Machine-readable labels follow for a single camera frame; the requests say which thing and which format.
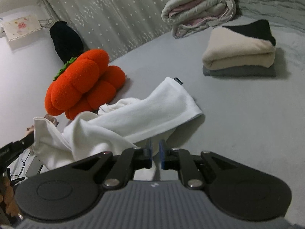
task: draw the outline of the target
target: pink fabric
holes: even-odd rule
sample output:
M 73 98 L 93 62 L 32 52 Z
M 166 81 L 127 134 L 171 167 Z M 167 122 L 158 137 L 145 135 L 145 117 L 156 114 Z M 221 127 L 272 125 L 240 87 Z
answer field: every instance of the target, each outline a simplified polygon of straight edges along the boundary
M 185 10 L 188 10 L 188 9 L 191 9 L 197 5 L 199 5 L 200 3 L 202 3 L 203 1 L 205 0 L 193 0 L 191 2 L 188 2 L 188 3 L 185 3 L 183 5 L 180 5 L 176 8 L 174 8 L 169 14 L 168 14 L 168 17 L 171 18 L 173 15 L 175 14 L 178 14 L 182 11 L 185 11 Z
M 219 13 L 218 15 L 215 16 L 207 16 L 204 18 L 198 18 L 198 19 L 193 19 L 190 21 L 187 21 L 185 23 L 183 23 L 185 26 L 187 27 L 196 27 L 197 25 L 203 24 L 205 21 L 210 21 L 210 20 L 214 20 L 214 19 L 220 19 L 222 18 L 227 12 L 229 11 L 228 8 L 225 8 L 221 13 Z M 176 32 L 176 36 L 179 37 L 179 30 Z

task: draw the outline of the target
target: logo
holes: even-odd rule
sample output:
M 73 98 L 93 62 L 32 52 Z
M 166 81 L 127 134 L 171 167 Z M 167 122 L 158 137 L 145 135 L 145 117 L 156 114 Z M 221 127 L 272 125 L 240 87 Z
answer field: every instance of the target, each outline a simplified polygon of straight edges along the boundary
M 158 183 L 154 183 L 154 184 L 151 184 L 151 186 L 152 186 L 153 188 L 156 188 L 156 187 L 159 186 L 159 184 L 158 184 Z
M 3 152 L 0 152 L 0 157 L 2 157 L 4 154 L 8 153 L 10 151 L 10 149 L 6 149 Z

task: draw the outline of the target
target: round black pad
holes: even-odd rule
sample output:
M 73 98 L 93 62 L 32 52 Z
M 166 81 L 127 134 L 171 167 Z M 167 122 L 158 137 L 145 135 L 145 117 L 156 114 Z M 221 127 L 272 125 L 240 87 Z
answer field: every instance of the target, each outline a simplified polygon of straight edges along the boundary
M 291 202 L 291 190 L 286 183 L 250 168 L 220 172 L 208 193 L 220 210 L 250 221 L 284 216 Z
M 16 202 L 27 217 L 42 221 L 72 219 L 97 200 L 98 186 L 85 171 L 58 170 L 31 177 L 17 188 Z

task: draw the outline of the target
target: ribbed gray surface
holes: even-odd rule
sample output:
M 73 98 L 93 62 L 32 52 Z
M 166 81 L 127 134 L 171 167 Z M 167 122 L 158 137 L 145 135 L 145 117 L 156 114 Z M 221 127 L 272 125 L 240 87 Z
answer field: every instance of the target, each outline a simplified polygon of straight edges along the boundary
M 43 224 L 25 219 L 18 229 L 288 229 L 283 218 L 247 222 L 218 210 L 201 191 L 180 181 L 131 181 L 126 188 L 106 192 L 98 205 L 73 221 Z

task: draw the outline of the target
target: beige folded sweater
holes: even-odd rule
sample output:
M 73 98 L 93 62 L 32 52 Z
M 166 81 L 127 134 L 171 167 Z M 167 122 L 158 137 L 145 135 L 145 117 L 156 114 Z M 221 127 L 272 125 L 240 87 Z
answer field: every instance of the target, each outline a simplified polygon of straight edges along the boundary
M 269 68 L 275 58 L 275 47 L 269 40 L 256 39 L 225 27 L 215 28 L 202 56 L 209 70 L 233 66 L 260 65 Z

